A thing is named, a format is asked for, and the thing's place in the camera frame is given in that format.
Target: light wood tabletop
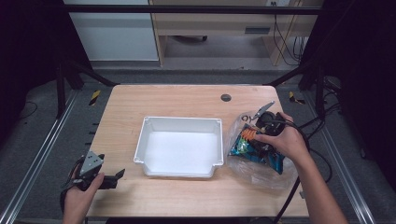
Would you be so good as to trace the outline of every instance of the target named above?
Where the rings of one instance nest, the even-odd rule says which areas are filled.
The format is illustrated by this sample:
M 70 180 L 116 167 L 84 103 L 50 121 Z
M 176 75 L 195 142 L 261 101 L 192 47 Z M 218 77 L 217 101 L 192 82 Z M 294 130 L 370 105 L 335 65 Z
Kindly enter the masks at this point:
M 229 94 L 231 101 L 220 99 Z M 271 101 L 269 111 L 282 111 L 276 90 L 268 86 L 119 85 L 113 89 L 91 150 L 105 154 L 101 169 L 125 174 L 116 189 L 98 190 L 88 217 L 274 217 L 290 189 L 252 185 L 224 164 L 211 178 L 147 176 L 134 163 L 143 119 L 152 117 L 222 120 L 223 136 L 234 120 Z M 307 217 L 301 187 L 284 217 Z

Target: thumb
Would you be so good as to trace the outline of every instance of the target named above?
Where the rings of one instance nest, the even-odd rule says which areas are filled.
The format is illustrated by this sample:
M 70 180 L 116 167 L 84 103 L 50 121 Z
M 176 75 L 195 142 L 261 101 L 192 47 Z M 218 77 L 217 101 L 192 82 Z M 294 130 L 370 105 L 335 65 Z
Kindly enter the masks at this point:
M 259 142 L 264 142 L 270 145 L 272 145 L 275 142 L 275 138 L 267 134 L 255 134 L 254 139 Z
M 86 191 L 89 191 L 90 193 L 94 194 L 102 185 L 104 178 L 105 178 L 105 173 L 99 173 L 96 176 L 96 178 L 91 182 L 90 187 Z

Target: white tray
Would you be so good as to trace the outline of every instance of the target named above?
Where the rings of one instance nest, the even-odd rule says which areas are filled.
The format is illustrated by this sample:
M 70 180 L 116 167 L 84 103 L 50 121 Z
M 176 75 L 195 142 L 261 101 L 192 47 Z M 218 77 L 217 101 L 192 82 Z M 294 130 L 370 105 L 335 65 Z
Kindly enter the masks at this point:
M 221 119 L 145 117 L 134 162 L 146 175 L 211 177 L 224 163 Z

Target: clear plastic bag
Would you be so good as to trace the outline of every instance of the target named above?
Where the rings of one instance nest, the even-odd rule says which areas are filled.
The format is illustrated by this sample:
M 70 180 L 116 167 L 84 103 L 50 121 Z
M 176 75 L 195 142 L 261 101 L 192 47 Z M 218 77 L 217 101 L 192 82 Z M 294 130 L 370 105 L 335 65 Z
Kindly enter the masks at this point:
M 241 114 L 224 137 L 226 163 L 237 175 L 251 184 L 268 189 L 288 189 L 297 178 L 297 170 L 290 159 L 283 159 L 283 172 L 280 175 L 266 163 L 250 161 L 240 156 L 232 156 L 230 153 L 244 126 L 254 124 L 255 121 L 251 118 L 255 113 L 250 111 Z

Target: human hand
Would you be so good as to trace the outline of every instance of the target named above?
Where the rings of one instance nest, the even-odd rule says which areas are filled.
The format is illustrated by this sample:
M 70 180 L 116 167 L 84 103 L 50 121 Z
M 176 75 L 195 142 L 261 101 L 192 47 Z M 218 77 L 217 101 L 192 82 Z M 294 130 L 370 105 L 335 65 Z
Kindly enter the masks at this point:
M 279 112 L 285 119 L 293 122 L 293 118 L 285 113 Z M 254 139 L 275 147 L 280 153 L 297 162 L 299 159 L 309 156 L 303 137 L 293 127 L 285 125 L 285 129 L 278 136 L 256 134 Z
M 103 179 L 105 178 L 104 173 L 98 174 L 98 176 L 91 182 L 90 187 L 82 191 L 78 187 L 74 186 L 67 191 L 64 199 L 64 220 L 63 224 L 81 224 L 84 217 L 87 215 L 90 209 L 93 196 L 96 191 L 102 185 Z

